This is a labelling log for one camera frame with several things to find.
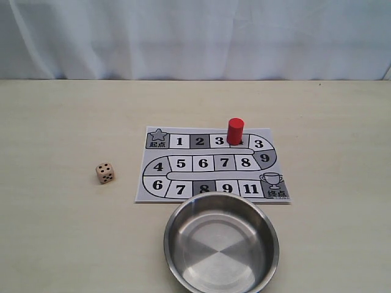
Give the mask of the stainless steel round bowl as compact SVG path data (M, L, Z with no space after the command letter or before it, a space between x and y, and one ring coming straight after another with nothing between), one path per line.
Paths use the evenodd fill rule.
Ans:
M249 200L225 192L196 195L167 221L163 250L190 292L261 292L279 263L277 233Z

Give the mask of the white backdrop curtain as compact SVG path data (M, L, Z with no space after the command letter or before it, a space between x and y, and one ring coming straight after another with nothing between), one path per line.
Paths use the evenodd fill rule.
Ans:
M387 80L389 1L2 1L3 79Z

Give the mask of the red cylinder game piece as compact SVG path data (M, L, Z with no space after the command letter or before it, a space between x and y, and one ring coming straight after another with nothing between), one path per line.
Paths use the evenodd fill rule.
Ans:
M230 145L239 145L242 141L244 121L238 117L228 121L227 142Z

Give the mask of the wooden die black pips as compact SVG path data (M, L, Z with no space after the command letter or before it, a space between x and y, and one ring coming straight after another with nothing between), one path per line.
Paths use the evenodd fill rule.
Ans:
M115 178L114 169L109 162L99 164L95 170L101 184L106 184Z

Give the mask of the paper number game board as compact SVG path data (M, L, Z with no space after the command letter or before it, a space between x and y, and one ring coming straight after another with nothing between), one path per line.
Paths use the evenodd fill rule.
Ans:
M230 145L225 129L147 127L135 201L178 203L204 192L290 203L271 130L245 129Z

